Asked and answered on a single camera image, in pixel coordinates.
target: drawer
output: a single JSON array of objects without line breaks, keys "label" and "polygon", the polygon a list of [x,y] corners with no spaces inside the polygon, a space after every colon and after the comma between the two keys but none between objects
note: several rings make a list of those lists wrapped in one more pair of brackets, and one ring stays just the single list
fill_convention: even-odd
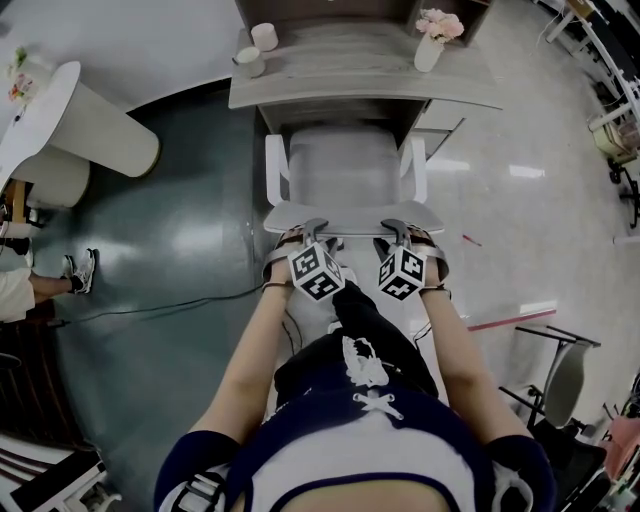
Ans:
[{"label": "drawer", "polygon": [[448,130],[413,130],[412,137],[424,139],[424,150],[427,155],[433,155],[451,132]]},{"label": "drawer", "polygon": [[486,107],[459,101],[432,100],[416,123],[416,129],[455,130],[463,119],[486,111]]}]

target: shelf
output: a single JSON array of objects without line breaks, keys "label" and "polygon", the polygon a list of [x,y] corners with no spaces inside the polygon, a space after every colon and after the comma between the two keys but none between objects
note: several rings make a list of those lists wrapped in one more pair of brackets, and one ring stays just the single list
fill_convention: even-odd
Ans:
[{"label": "shelf", "polygon": [[[443,99],[501,108],[493,76],[475,44],[447,45],[430,73],[415,69],[420,42],[392,22],[288,23],[280,45],[265,53],[266,71],[234,72],[229,107],[320,98]],[[238,49],[250,45],[245,30]]]}]

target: wristband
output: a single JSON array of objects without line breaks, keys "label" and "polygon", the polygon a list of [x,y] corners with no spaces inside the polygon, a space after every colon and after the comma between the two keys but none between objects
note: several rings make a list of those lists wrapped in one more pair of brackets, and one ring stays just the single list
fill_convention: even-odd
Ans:
[{"label": "wristband", "polygon": [[291,281],[287,281],[286,283],[277,283],[277,282],[264,283],[262,285],[262,291],[264,292],[267,288],[270,288],[272,286],[277,286],[279,288],[293,288],[293,283]]},{"label": "wristband", "polygon": [[427,292],[447,292],[449,294],[449,300],[451,300],[451,290],[445,288],[444,284],[439,284],[438,286],[425,286],[418,293],[420,294],[420,297],[422,297],[423,294]]}]

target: black and white cube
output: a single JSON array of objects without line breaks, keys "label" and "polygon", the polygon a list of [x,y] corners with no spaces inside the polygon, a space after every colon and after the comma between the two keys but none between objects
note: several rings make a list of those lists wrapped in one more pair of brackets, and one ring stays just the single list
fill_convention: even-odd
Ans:
[{"label": "black and white cube", "polygon": [[290,254],[289,265],[293,285],[313,301],[324,300],[344,288],[339,265],[318,242]]},{"label": "black and white cube", "polygon": [[398,247],[382,262],[378,274],[378,289],[394,299],[405,300],[424,288],[426,266],[420,256]]}]

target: white cup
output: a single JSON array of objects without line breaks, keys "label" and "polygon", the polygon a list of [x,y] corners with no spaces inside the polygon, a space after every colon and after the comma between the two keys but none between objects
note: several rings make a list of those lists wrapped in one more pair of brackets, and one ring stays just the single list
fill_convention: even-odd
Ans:
[{"label": "white cup", "polygon": [[264,58],[255,46],[247,46],[240,50],[233,62],[238,66],[238,72],[245,78],[260,76],[266,68]]},{"label": "white cup", "polygon": [[253,44],[261,52],[270,52],[278,46],[276,28],[271,23],[261,23],[251,29]]}]

